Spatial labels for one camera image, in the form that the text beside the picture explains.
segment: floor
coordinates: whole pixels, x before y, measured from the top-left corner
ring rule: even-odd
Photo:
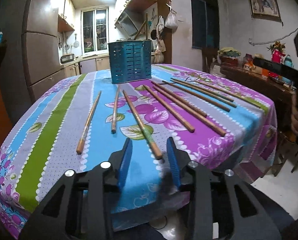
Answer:
[[[282,206],[294,219],[298,218],[298,169],[291,173],[294,160],[287,161],[277,177],[270,172],[262,179],[257,179],[252,185],[265,193]],[[185,227],[179,219],[177,212],[171,212],[165,218],[152,221],[151,226],[162,228],[158,230],[167,240],[183,240]]]

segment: refrigerator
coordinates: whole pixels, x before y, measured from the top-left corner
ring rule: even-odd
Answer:
[[[0,89],[15,124],[41,95],[65,78],[58,57],[58,7],[52,0],[2,0],[0,28],[7,40]]]

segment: person's hand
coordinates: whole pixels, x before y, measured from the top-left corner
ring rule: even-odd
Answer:
[[[291,130],[298,136],[298,108],[296,94],[292,95]]]

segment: framed picture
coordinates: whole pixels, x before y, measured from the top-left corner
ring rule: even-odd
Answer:
[[[251,17],[282,22],[276,0],[249,0]]]

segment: electrical cable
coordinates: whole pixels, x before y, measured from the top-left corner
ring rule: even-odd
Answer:
[[[274,43],[276,41],[281,41],[284,38],[289,37],[291,34],[295,33],[297,30],[298,30],[298,28],[295,31],[291,32],[290,34],[288,34],[288,35],[286,35],[286,36],[284,36],[282,38],[276,39],[275,41],[268,41],[268,42],[262,42],[262,43],[252,43],[252,42],[250,42],[250,39],[249,39],[249,44],[251,44],[252,46],[254,46],[254,45],[265,45],[265,44]]]
[[[168,223],[168,219],[167,219],[167,217],[164,216],[164,218],[166,219],[166,223],[165,223],[165,225],[164,225],[162,228],[154,228],[152,225],[150,225],[150,223],[148,223],[148,224],[149,224],[153,229],[156,229],[156,230],[164,229],[164,228],[166,227],[167,223]]]

